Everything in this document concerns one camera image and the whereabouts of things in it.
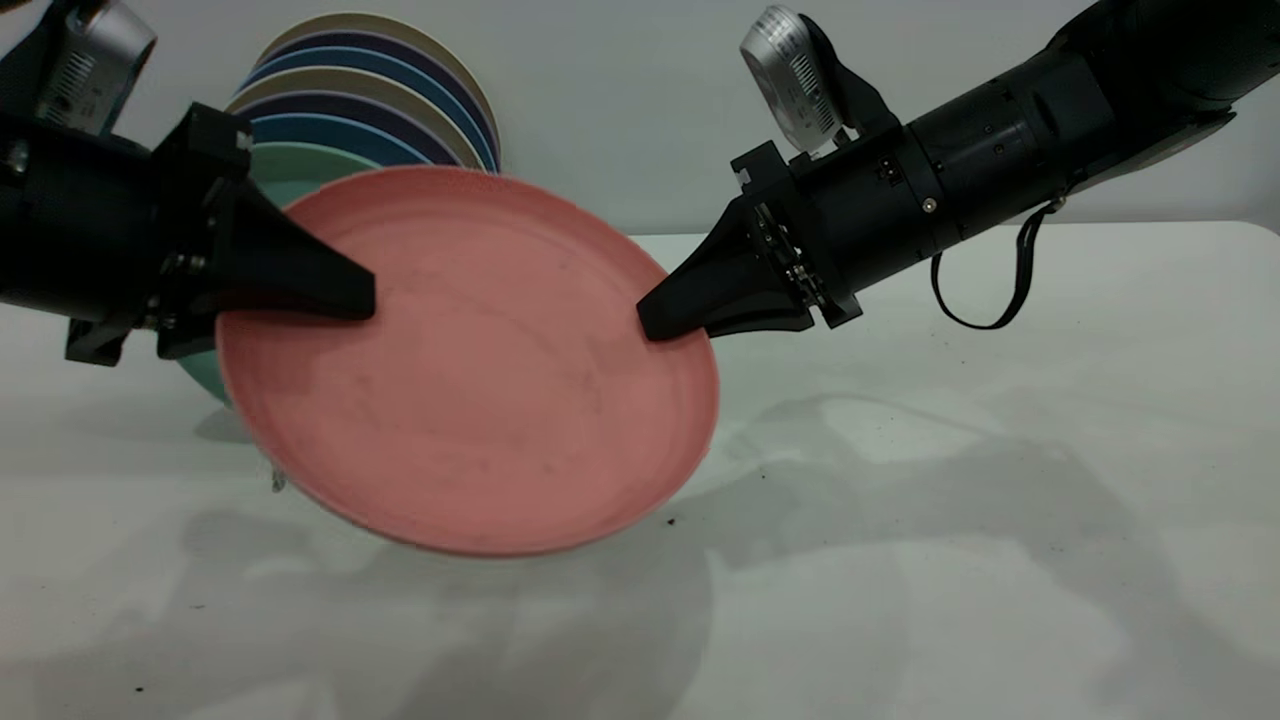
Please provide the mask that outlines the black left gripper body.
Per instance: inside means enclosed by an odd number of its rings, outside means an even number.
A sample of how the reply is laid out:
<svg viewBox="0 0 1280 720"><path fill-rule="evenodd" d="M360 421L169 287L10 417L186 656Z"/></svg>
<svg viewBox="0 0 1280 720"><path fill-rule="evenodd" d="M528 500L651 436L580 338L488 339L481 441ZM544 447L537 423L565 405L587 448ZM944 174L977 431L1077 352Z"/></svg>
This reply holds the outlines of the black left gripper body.
<svg viewBox="0 0 1280 720"><path fill-rule="evenodd" d="M64 356L115 366L134 331L216 314L219 215L252 127L189 106L155 150L3 114L3 302L68 319Z"/></svg>

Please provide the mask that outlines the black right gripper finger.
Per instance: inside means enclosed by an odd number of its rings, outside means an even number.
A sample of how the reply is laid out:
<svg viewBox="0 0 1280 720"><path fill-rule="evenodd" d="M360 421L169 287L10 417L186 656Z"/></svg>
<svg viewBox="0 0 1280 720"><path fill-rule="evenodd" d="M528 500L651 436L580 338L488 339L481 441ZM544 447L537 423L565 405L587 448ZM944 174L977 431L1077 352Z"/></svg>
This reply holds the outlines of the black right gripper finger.
<svg viewBox="0 0 1280 720"><path fill-rule="evenodd" d="M704 311L712 338L756 332L804 332L815 325L812 310L791 299L736 299Z"/></svg>
<svg viewBox="0 0 1280 720"><path fill-rule="evenodd" d="M736 299L803 302L763 243L753 206L735 199L703 242L636 305L649 341L705 333L704 311Z"/></svg>

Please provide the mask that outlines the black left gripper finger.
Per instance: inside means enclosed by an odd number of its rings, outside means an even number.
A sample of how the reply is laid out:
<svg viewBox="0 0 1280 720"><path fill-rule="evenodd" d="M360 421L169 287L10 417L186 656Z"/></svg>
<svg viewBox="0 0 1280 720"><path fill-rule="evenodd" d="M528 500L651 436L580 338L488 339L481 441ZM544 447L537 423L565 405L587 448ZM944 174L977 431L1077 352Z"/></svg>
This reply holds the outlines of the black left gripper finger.
<svg viewBox="0 0 1280 720"><path fill-rule="evenodd" d="M157 324L157 356L180 360L216 348L216 314L170 314Z"/></svg>
<svg viewBox="0 0 1280 720"><path fill-rule="evenodd" d="M376 311L375 275L289 219L248 179L219 215L216 311L365 322Z"/></svg>

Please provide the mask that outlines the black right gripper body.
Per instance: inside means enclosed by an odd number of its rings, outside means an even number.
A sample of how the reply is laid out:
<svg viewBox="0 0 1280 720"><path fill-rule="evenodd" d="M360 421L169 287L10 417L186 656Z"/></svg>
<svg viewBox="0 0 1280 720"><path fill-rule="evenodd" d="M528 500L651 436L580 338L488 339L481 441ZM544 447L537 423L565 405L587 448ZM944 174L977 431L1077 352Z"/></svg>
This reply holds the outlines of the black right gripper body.
<svg viewBox="0 0 1280 720"><path fill-rule="evenodd" d="M859 292L937 250L925 206L940 209L942 192L906 126L819 159L786 161L767 142L731 168L754 249L794 302L831 329L861 315Z"/></svg>

